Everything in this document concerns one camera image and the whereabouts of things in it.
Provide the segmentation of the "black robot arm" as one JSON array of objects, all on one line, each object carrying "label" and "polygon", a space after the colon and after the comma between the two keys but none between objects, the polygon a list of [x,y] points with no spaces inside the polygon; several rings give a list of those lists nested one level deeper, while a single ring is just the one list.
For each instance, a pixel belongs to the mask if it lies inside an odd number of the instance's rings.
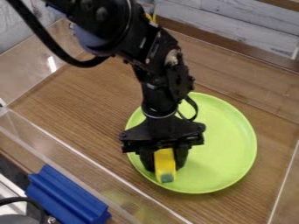
[{"label": "black robot arm", "polygon": [[144,168],[155,170],[155,153],[170,148],[175,168],[182,169],[190,149],[204,144],[206,125],[179,111],[190,97],[194,77],[183,61],[179,42],[145,16],[136,0],[45,0],[75,24],[83,48],[101,59],[119,56],[141,84],[144,120],[123,131],[123,152],[139,155]]}]

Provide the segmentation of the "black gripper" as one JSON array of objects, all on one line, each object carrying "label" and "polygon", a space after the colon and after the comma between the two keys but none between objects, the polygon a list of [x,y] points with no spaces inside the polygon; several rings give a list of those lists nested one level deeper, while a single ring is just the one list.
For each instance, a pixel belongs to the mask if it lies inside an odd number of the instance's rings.
[{"label": "black gripper", "polygon": [[144,168],[155,171],[155,153],[160,149],[174,148],[176,169],[187,161],[190,148],[204,144],[206,125],[190,122],[172,115],[162,119],[147,117],[135,127],[124,130],[119,136],[124,153],[139,154]]}]

